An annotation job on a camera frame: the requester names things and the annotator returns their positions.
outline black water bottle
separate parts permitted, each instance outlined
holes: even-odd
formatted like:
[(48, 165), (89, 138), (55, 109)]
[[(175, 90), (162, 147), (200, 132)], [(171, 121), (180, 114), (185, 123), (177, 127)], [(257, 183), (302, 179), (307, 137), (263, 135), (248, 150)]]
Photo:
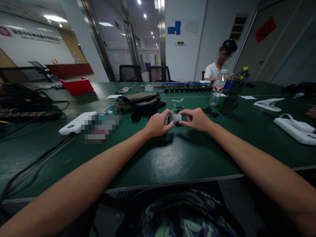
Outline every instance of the black water bottle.
[(240, 73), (237, 73), (229, 88), (229, 91), (224, 99), (224, 102), (220, 108), (220, 113), (223, 115), (231, 115), (234, 109), (237, 107), (237, 103), (241, 92), (245, 88), (246, 83), (250, 80), (248, 73), (248, 67), (244, 67)]

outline white t-shirt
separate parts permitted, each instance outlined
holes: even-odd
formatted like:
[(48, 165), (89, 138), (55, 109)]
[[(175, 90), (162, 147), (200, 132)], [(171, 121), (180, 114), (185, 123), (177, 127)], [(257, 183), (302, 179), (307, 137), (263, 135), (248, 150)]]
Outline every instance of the white t-shirt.
[[(209, 66), (206, 67), (205, 73), (204, 73), (204, 78), (217, 77), (217, 75), (218, 75), (220, 72), (221, 72), (221, 71), (217, 69), (215, 63), (212, 63), (212, 64), (210, 64)], [(234, 73), (233, 73), (233, 71), (229, 68), (227, 75), (231, 76), (232, 74), (234, 74)]]

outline khaki bag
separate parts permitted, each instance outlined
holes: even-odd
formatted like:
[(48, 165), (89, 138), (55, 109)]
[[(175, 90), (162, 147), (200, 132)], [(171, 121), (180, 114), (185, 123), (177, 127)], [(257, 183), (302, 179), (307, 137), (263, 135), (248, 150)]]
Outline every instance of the khaki bag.
[(127, 96), (119, 96), (115, 99), (116, 107), (120, 110), (128, 111), (137, 109), (141, 106), (145, 106), (152, 103), (159, 103), (159, 93), (144, 92), (136, 93)]

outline ceiling light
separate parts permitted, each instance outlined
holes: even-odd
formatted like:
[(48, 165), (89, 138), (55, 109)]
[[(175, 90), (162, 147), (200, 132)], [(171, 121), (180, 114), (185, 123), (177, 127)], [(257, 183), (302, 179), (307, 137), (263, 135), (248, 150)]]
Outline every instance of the ceiling light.
[(108, 22), (99, 22), (100, 25), (103, 25), (103, 26), (113, 26), (111, 25), (110, 23)]
[(8, 26), (8, 25), (5, 25), (5, 27), (11, 27), (11, 28), (14, 28), (14, 29), (17, 29), (17, 30), (25, 30), (24, 28), (17, 27), (17, 26)]
[(53, 32), (52, 30), (48, 30), (48, 29), (44, 29), (44, 28), (37, 28), (38, 30), (43, 30), (43, 31), (51, 31)]
[(44, 17), (49, 19), (49, 20), (53, 20), (53, 21), (57, 21), (57, 22), (68, 22), (67, 20), (62, 19), (62, 18), (60, 18), (58, 16), (45, 15)]

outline white power bank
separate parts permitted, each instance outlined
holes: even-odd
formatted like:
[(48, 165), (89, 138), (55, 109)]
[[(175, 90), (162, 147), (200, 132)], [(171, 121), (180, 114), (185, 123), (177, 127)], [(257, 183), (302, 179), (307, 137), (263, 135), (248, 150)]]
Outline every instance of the white power bank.
[(275, 118), (273, 122), (290, 134), (296, 141), (303, 144), (316, 145), (316, 134), (297, 129), (293, 126), (292, 119)]
[(79, 115), (77, 118), (75, 118), (73, 121), (68, 123), (66, 126), (64, 126), (62, 129), (59, 130), (59, 133), (61, 135), (68, 135), (72, 132), (74, 133), (81, 133), (81, 125), (87, 125), (88, 121), (92, 119), (92, 115), (97, 115), (98, 112), (86, 112)]

